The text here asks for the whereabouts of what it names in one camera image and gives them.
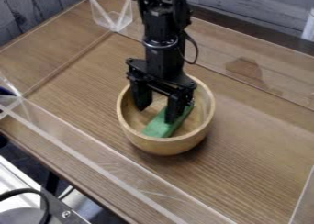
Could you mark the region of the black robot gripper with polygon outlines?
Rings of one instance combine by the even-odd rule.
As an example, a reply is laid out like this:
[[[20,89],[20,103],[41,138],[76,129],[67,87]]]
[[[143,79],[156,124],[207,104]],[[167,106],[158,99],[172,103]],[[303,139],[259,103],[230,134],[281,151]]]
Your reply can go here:
[[[152,103],[152,92],[168,97],[166,122],[171,124],[191,104],[196,84],[184,73],[186,39],[156,41],[144,38],[144,59],[127,59],[127,79],[136,108]]]

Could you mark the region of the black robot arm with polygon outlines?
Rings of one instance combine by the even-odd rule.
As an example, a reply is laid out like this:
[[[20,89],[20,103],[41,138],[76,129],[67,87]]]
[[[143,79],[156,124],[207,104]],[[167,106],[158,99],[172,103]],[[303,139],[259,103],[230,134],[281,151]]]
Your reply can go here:
[[[167,96],[164,121],[171,124],[191,106],[196,89],[196,83],[184,73],[191,10],[187,0],[134,1],[144,27],[144,58],[127,59],[134,104],[144,110],[154,101],[154,93]]]

